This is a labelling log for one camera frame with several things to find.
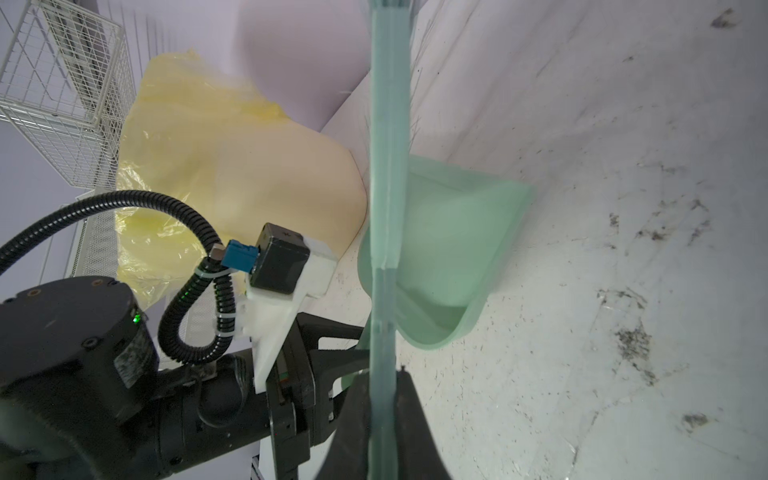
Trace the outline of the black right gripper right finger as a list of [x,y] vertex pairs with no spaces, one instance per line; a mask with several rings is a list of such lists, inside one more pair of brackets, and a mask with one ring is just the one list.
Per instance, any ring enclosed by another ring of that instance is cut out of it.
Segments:
[[398,478],[438,480],[451,478],[440,457],[414,382],[404,368],[396,374],[395,435]]

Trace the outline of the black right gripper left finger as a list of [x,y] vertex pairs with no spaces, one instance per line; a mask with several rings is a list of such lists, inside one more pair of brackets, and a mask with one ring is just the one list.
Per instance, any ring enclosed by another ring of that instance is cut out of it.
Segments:
[[367,479],[370,426],[369,375],[362,373],[346,390],[336,431],[316,479]]

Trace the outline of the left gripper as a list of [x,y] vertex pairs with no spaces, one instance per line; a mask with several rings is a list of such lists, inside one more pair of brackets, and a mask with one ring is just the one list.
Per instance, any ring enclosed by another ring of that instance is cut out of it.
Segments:
[[320,340],[359,341],[362,333],[362,327],[314,314],[296,316],[266,381],[278,479],[297,479],[311,448],[335,431],[346,392],[335,395],[334,383],[369,365],[368,350],[322,348]]

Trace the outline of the green plastic dustpan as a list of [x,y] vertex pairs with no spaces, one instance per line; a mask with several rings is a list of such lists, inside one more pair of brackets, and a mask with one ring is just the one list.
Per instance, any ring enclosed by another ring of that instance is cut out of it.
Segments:
[[[396,273],[396,335],[439,348],[475,325],[533,191],[519,182],[409,156]],[[357,260],[371,298],[369,223]],[[369,351],[371,313],[359,346]]]

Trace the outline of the green hand brush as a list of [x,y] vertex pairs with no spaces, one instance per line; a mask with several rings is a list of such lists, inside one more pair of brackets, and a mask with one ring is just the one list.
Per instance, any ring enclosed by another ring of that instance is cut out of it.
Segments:
[[370,199],[372,270],[368,476],[398,476],[395,436],[396,273],[400,262],[410,148],[411,1],[370,4]]

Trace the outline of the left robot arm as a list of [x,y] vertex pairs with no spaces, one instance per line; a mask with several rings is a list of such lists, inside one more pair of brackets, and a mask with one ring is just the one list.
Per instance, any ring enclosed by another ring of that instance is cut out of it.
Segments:
[[335,269],[319,242],[266,224],[254,246],[223,244],[196,210],[140,190],[94,195],[35,222],[1,249],[8,269],[66,227],[138,207],[170,215],[204,254],[156,332],[131,288],[78,276],[1,305],[1,475],[5,479],[165,479],[264,439],[282,479],[335,431],[339,378],[364,350],[322,338],[362,329],[299,307]]

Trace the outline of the yellow lined trash bin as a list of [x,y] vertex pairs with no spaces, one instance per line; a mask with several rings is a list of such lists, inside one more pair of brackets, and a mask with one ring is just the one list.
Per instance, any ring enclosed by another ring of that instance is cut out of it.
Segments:
[[255,244],[273,223],[324,242],[337,256],[367,211],[347,148],[192,51],[148,63],[123,123],[116,185],[186,203],[223,241]]

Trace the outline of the white mesh two-tier shelf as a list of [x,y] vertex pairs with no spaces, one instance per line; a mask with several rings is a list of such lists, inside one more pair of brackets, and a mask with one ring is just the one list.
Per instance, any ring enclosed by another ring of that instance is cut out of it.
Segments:
[[39,282],[78,276],[115,277],[118,242],[113,211],[66,227],[47,239]]

